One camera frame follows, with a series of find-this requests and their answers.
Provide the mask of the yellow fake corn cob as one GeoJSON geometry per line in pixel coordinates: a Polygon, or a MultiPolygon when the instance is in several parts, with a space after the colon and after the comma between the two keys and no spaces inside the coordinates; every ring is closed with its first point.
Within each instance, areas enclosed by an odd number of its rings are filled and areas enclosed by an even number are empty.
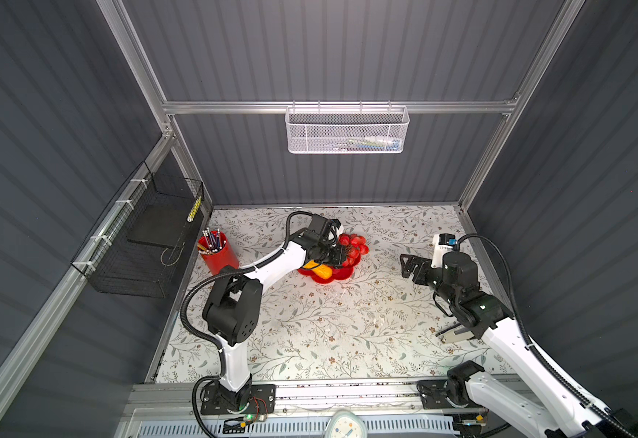
{"type": "Polygon", "coordinates": [[[303,271],[310,272],[315,277],[322,280],[330,279],[333,276],[333,269],[329,266],[318,264],[315,261],[310,261],[302,267],[303,271]]]}

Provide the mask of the red fake grape bunch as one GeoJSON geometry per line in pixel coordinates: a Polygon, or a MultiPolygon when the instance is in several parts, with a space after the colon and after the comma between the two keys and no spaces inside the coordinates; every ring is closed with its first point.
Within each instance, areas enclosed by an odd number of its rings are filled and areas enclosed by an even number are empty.
{"type": "Polygon", "coordinates": [[[362,256],[369,253],[366,238],[362,235],[340,234],[338,241],[342,251],[342,255],[340,256],[341,268],[357,266],[361,262],[362,256]]]}

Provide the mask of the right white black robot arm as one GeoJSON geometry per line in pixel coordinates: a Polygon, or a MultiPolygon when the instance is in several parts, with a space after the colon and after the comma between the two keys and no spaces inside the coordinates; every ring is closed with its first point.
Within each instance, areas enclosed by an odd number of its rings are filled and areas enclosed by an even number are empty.
{"type": "Polygon", "coordinates": [[[465,361],[446,381],[420,381],[424,407],[480,406],[527,437],[637,437],[638,421],[612,410],[563,370],[528,334],[514,294],[509,303],[483,291],[477,263],[461,249],[470,235],[437,235],[431,258],[403,254],[401,274],[427,286],[440,311],[456,319],[453,330],[478,339],[499,354],[535,395],[530,400],[500,383],[483,366],[465,361]]]}

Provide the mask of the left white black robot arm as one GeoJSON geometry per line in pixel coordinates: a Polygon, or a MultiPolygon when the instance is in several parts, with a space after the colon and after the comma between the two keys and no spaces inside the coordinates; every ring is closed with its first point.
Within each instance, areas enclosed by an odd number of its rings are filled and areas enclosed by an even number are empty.
{"type": "Polygon", "coordinates": [[[306,211],[289,213],[280,246],[265,257],[241,268],[225,266],[216,275],[196,284],[185,295],[179,311],[181,324],[193,336],[212,343],[220,357],[219,385],[241,399],[251,390],[247,340],[259,323],[263,294],[289,273],[317,266],[341,266],[347,259],[339,242],[342,223],[306,211]],[[194,326],[189,305],[210,286],[202,310],[206,330],[194,326]]]}

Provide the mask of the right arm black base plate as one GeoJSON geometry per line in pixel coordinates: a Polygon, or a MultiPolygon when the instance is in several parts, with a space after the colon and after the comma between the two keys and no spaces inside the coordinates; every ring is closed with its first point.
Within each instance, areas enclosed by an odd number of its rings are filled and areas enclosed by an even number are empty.
{"type": "Polygon", "coordinates": [[[421,380],[417,382],[417,391],[425,409],[487,410],[469,397],[464,381],[421,380]]]}

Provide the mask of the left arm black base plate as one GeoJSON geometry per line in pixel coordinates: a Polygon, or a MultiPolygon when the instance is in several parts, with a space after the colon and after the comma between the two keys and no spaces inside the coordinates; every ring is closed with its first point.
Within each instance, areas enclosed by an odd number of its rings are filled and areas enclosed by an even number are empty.
{"type": "Polygon", "coordinates": [[[272,414],[275,410],[277,386],[246,385],[231,392],[219,383],[206,383],[198,394],[198,407],[203,415],[272,414]]]}

